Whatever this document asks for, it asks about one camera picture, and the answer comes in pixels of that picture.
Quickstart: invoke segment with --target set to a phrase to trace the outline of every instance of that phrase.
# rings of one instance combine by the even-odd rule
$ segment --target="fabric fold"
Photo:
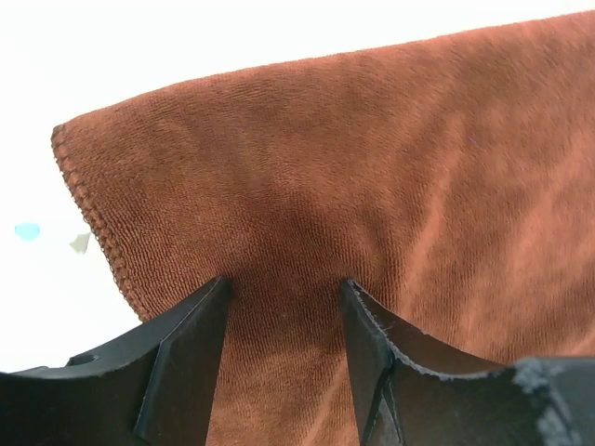
[[[56,127],[142,320],[232,280],[209,445],[357,444],[346,277],[492,361],[595,354],[593,30],[590,11],[250,68]]]

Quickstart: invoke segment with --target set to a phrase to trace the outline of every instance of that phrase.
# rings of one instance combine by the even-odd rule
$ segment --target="black plastic part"
[[[366,446],[595,445],[595,358],[485,361],[341,285],[351,392]]]
[[[65,367],[0,374],[0,444],[204,445],[230,302],[217,277]]]

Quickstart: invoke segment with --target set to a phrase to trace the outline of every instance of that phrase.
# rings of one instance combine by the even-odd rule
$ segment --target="stitched hem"
[[[136,296],[136,290],[130,280],[122,248],[90,197],[83,176],[80,175],[75,163],[69,157],[69,149],[66,143],[66,125],[58,125],[54,128],[51,141],[54,158],[62,173],[64,182],[70,190],[74,202],[81,209],[83,219],[93,231],[101,251],[108,259],[110,270],[120,293],[122,293],[128,305],[137,313],[140,320],[147,321],[149,311]]]

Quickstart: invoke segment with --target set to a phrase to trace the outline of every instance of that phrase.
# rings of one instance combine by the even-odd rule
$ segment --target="brown microfiber towel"
[[[595,354],[594,30],[592,11],[242,70],[56,128],[144,321],[232,279],[209,445],[357,443],[346,277],[491,360]]]

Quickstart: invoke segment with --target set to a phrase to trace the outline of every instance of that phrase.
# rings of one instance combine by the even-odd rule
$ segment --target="white background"
[[[595,8],[595,0],[417,0],[390,2],[392,7],[365,0],[274,7],[250,2],[218,8],[165,2],[167,9],[147,6],[151,2],[114,7],[103,1],[101,8],[81,7],[97,2],[47,3],[0,3],[4,372],[62,366],[139,323],[95,240],[84,255],[69,246],[88,228],[53,160],[54,125],[215,72]],[[15,236],[22,221],[39,224],[37,240]]]

